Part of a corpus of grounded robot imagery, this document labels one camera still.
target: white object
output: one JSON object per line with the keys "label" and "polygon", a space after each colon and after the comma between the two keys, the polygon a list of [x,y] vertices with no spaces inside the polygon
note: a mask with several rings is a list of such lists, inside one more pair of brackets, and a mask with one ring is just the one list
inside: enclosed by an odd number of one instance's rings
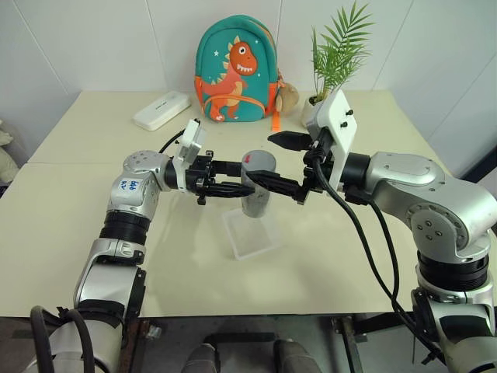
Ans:
{"label": "white object", "polygon": [[307,123],[309,133],[313,138],[318,135],[316,127],[327,127],[332,134],[333,168],[329,177],[329,185],[334,190],[338,189],[340,177],[357,131],[356,119],[352,114],[346,114],[349,110],[350,105],[340,89],[329,95],[325,101],[315,105],[314,116]]}
{"label": "white object", "polygon": [[137,126],[155,131],[190,105],[186,94],[171,91],[134,114],[133,120]]}
{"label": "white object", "polygon": [[172,159],[172,165],[176,171],[176,182],[180,192],[189,193],[186,189],[186,170],[192,165],[196,156],[199,154],[206,134],[206,131],[200,126],[199,122],[190,119],[181,140],[179,140],[179,147]]}
{"label": "white object", "polygon": [[281,246],[279,230],[268,214],[261,218],[250,218],[239,208],[225,212],[223,222],[238,260]]}

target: teal backpack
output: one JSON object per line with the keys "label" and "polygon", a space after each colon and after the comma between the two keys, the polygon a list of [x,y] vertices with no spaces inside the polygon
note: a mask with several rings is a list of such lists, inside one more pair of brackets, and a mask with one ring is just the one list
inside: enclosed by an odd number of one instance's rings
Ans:
{"label": "teal backpack", "polygon": [[278,87],[276,46],[260,21],[231,16],[203,35],[195,90],[207,117],[218,122],[262,119],[273,113]]}

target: white wall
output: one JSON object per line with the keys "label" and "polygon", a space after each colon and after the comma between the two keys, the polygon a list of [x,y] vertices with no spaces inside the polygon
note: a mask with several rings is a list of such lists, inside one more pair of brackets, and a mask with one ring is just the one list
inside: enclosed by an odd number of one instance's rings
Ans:
{"label": "white wall", "polygon": [[[262,20],[284,77],[313,87],[311,26],[353,0],[1,0],[0,117],[24,162],[82,89],[192,90],[204,30]],[[367,64],[347,89],[390,89],[456,175],[497,142],[495,0],[373,0]]]}

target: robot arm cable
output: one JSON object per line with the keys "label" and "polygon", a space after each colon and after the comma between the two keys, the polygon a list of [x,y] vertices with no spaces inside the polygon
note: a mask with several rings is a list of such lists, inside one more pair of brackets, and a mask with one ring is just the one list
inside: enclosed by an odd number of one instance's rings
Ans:
{"label": "robot arm cable", "polygon": [[43,307],[36,305],[31,309],[30,322],[33,330],[33,339],[36,350],[36,364],[39,373],[54,373],[54,362],[45,320],[49,323],[61,326],[66,321],[72,321],[76,325],[82,345],[82,359],[84,373],[95,373],[95,358],[93,356],[92,340],[88,327],[81,314],[75,309],[61,310],[61,318],[52,315]]}
{"label": "robot arm cable", "polygon": [[172,144],[177,138],[179,138],[179,136],[181,136],[182,134],[185,133],[185,130],[181,130],[180,132],[178,132],[177,134],[175,134],[173,137],[171,137],[168,142],[166,142],[164,144],[164,146],[161,148],[161,150],[159,150],[158,152],[159,153],[163,153],[168,146],[170,146],[170,144]]}
{"label": "robot arm cable", "polygon": [[313,163],[313,169],[316,172],[319,183],[321,184],[323,189],[328,192],[330,197],[333,198],[333,200],[339,204],[339,206],[349,215],[350,219],[352,220],[352,222],[357,230],[357,234],[360,237],[360,241],[363,244],[363,248],[364,248],[364,251],[366,253],[366,257],[367,257],[367,260],[370,264],[371,270],[373,271],[373,274],[374,274],[375,278],[377,279],[378,283],[380,284],[381,288],[383,289],[384,293],[391,300],[392,307],[393,307],[395,313],[398,315],[398,317],[401,319],[401,321],[408,327],[408,329],[430,351],[430,353],[431,353],[430,355],[437,357],[442,363],[445,364],[445,359],[443,357],[441,350],[438,347],[436,347],[431,341],[427,340],[423,335],[418,333],[418,331],[415,328],[414,322],[411,320],[411,318],[408,316],[408,314],[405,312],[405,310],[397,302],[396,297],[397,297],[398,287],[399,287],[397,257],[395,255],[393,242],[391,241],[390,232],[388,231],[388,227],[386,225],[386,222],[384,221],[383,215],[381,214],[381,211],[379,210],[378,206],[376,206],[376,204],[373,201],[368,201],[368,203],[371,204],[371,207],[373,208],[378,219],[380,220],[381,227],[382,227],[383,232],[385,234],[385,239],[387,240],[388,249],[389,249],[389,252],[391,255],[391,260],[392,260],[392,266],[394,269],[394,294],[392,294],[388,290],[387,285],[384,283],[383,279],[381,278],[381,275],[379,274],[379,272],[376,268],[376,264],[374,263],[374,258],[371,254],[369,243],[368,243],[367,238],[364,234],[364,230],[359,222],[358,217],[356,216],[356,214],[354,213],[352,208],[350,208],[350,206],[329,185],[329,182],[326,179],[325,174],[323,173],[323,171],[321,169],[321,160],[319,158],[316,158],[313,160],[312,163]]}

